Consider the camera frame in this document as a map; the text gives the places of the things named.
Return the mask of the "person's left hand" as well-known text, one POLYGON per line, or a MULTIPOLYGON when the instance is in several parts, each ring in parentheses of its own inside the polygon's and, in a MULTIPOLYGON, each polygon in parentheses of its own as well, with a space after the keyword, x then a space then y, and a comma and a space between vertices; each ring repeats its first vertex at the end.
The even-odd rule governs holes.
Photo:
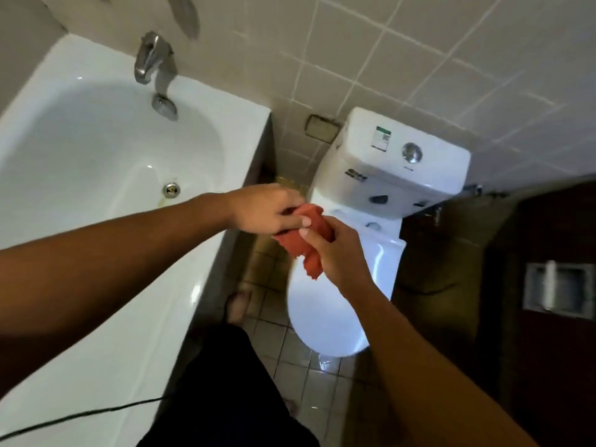
POLYGON ((243 187, 223 195, 229 228, 245 233, 276 235, 270 231, 274 215, 295 215, 305 199, 299 191, 278 183, 243 187))

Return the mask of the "person's right hand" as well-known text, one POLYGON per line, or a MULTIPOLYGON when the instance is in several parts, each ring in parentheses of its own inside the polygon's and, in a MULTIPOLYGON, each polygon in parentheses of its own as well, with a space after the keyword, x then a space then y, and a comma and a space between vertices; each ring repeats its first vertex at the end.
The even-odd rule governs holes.
POLYGON ((323 272, 344 298, 353 300, 374 285, 358 232, 335 217, 325 218, 333 228, 334 241, 326 249, 316 249, 323 272))

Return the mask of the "red cleaning cloth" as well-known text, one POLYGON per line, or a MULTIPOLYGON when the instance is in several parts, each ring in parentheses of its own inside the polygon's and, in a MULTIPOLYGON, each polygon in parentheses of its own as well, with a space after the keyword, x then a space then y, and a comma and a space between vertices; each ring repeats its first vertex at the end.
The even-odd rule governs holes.
MULTIPOLYGON (((334 231, 326 221, 323 212, 324 209, 317 204, 306 203, 295 208, 293 214, 309 218, 311 221, 309 228, 327 242, 332 242, 334 241, 334 231)), ((274 235, 273 238, 287 251, 291 258, 303 258, 304 270, 311 279, 317 280, 323 273, 320 254, 301 237, 298 230, 282 231, 274 235)))

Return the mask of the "person's right forearm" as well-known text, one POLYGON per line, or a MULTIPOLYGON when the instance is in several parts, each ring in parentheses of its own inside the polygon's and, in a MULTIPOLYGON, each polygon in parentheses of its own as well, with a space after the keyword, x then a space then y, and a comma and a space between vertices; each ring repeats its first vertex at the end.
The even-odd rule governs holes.
POLYGON ((391 403, 416 447, 539 447, 374 283, 348 284, 341 292, 358 316, 391 403))

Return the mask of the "person's left forearm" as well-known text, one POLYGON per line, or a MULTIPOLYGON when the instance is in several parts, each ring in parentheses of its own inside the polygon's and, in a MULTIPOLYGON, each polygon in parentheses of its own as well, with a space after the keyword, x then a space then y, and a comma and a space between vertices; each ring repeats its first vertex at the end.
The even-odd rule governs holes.
POLYGON ((0 250, 0 400, 226 229, 209 193, 0 250))

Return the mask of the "white toilet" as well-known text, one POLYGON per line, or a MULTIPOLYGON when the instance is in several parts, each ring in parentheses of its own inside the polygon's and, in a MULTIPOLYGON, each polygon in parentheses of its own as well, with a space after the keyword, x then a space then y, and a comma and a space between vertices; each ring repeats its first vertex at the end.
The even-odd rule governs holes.
MULTIPOLYGON (((306 199, 358 232, 371 276, 391 300, 406 248, 399 237, 403 219, 458 195, 471 158, 463 147, 356 107, 319 164, 306 199), (371 147, 376 126, 391 131, 387 152, 371 147), (419 163, 403 159, 408 142, 421 148, 419 163)), ((307 276, 302 257, 292 264, 287 284, 289 320, 312 351, 342 358, 369 346, 354 309, 326 276, 307 276)))

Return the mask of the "person's foot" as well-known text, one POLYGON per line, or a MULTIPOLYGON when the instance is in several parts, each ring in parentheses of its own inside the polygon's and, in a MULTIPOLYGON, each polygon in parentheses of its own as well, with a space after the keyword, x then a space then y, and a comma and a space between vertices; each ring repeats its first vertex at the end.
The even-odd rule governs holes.
POLYGON ((242 326, 251 301, 251 291, 239 290, 227 298, 224 311, 224 323, 242 326))

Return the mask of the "chrome overflow cover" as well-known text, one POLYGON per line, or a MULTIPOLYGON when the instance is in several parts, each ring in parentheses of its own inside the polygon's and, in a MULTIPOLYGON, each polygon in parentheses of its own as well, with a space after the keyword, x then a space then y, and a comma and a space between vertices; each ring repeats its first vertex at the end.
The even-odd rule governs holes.
POLYGON ((166 96, 156 93, 151 100, 151 107, 160 116, 169 121, 178 120, 178 109, 176 105, 166 96))

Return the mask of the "person's black shorts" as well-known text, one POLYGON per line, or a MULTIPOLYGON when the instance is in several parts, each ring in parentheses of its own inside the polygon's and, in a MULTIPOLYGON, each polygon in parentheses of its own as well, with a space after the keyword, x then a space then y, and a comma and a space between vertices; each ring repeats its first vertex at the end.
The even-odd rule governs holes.
POLYGON ((280 392, 237 325, 205 338, 171 401, 137 447, 320 447, 291 416, 280 392))

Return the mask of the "white bathtub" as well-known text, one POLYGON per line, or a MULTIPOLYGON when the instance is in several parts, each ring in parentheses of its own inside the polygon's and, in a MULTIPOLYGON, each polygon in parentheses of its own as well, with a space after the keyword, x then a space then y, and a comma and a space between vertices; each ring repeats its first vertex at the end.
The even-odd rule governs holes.
MULTIPOLYGON (((68 34, 51 48, 0 118, 0 249, 255 180, 271 117, 255 104, 178 76, 156 113, 153 84, 134 59, 68 34), (181 193, 167 199, 164 185, 181 193)), ((127 447, 159 402, 89 415, 1 440, 68 415, 165 394, 205 292, 221 277, 235 232, 176 262, 82 341, 0 400, 0 447, 127 447)))

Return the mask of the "chrome tub spout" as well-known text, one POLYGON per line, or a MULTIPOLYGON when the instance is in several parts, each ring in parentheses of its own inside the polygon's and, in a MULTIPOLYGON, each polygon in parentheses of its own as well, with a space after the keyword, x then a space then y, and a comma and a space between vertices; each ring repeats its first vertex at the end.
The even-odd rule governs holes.
POLYGON ((155 31, 147 32, 141 38, 141 45, 133 66, 136 82, 143 85, 149 84, 152 74, 173 54, 172 46, 162 35, 155 31))

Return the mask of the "recessed toilet paper holder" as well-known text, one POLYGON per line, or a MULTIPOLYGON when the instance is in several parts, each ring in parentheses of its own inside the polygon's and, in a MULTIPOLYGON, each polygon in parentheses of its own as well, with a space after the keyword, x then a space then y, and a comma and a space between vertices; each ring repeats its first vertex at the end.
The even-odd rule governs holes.
POLYGON ((596 264, 527 263, 522 308, 596 321, 596 264))

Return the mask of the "metal wall plate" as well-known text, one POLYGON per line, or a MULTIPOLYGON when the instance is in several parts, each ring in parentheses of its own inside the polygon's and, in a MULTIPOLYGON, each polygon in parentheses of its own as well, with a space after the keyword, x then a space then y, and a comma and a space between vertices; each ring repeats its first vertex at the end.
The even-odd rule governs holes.
POLYGON ((317 114, 310 114, 305 121, 304 133, 310 138, 331 145, 341 130, 341 123, 317 114))

